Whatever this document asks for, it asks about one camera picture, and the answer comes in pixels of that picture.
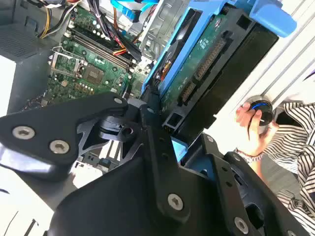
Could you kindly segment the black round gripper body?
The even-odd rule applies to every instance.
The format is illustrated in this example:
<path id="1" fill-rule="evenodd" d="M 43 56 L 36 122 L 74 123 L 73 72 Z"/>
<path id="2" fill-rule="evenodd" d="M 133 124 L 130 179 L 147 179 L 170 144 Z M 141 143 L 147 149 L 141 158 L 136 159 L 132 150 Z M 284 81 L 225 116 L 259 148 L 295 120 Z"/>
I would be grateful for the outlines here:
<path id="1" fill-rule="evenodd" d="M 150 198 L 143 160 L 136 159 L 69 194 L 57 207 L 50 236 L 226 236 L 229 234 L 215 185 L 180 169 L 189 218 L 164 217 Z"/>

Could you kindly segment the person's hand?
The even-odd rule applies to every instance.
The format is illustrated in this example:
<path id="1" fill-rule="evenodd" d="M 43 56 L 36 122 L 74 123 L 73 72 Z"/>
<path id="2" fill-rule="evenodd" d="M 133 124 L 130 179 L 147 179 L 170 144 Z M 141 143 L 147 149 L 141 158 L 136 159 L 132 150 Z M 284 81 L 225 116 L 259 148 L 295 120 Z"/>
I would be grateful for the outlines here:
<path id="1" fill-rule="evenodd" d="M 259 132 L 262 111 L 250 108 L 250 103 L 244 103 L 236 110 L 237 149 L 249 156 L 259 156 L 271 142 L 279 129 L 279 125 L 272 121 L 264 133 Z"/>

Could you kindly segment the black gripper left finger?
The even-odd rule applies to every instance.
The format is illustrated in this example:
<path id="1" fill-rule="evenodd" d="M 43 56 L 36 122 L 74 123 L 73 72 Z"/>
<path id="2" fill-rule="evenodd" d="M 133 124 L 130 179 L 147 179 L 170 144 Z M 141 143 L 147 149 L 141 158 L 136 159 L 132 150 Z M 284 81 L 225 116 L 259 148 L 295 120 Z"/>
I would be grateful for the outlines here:
<path id="1" fill-rule="evenodd" d="M 143 160 L 154 207 L 164 217 L 185 223 L 190 207 L 183 201 L 180 168 L 157 107 L 152 98 L 137 107 L 107 92 L 4 116 L 0 119 L 0 163 L 58 181 L 68 176 L 79 154 L 118 139 L 127 144 L 124 162 L 118 167 Z"/>

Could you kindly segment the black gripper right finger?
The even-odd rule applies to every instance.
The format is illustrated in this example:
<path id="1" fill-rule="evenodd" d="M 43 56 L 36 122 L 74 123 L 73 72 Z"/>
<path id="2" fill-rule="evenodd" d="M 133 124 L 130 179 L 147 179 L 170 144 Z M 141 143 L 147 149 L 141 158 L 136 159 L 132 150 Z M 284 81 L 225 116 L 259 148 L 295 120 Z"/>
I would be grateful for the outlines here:
<path id="1" fill-rule="evenodd" d="M 222 155 L 206 134 L 200 134 L 199 140 L 203 154 L 200 161 L 208 161 L 212 168 L 222 194 L 223 212 L 237 236 L 308 235 L 240 155 Z"/>

